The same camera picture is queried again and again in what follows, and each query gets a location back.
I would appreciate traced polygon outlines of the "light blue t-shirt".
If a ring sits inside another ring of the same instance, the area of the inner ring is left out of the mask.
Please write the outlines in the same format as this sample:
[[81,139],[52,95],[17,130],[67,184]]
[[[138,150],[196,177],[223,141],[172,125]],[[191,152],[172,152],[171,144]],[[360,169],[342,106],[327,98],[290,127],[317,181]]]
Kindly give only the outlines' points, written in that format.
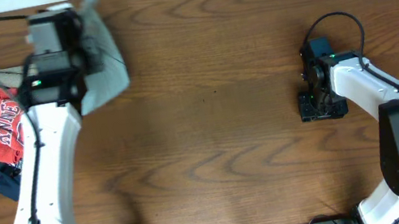
[[87,91],[81,103],[83,116],[106,105],[130,86],[127,65],[97,12],[97,3],[98,0],[83,0],[77,10],[84,27],[81,45],[88,59],[84,77]]

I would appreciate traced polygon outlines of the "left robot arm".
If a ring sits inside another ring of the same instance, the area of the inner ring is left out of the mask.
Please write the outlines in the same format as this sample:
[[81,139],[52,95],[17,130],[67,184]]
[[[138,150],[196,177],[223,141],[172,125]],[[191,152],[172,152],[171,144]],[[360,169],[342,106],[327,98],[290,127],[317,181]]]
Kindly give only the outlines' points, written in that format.
[[15,100],[23,111],[24,156],[13,224],[76,224],[73,169],[88,59],[83,22],[71,9],[27,18],[34,52],[26,57]]

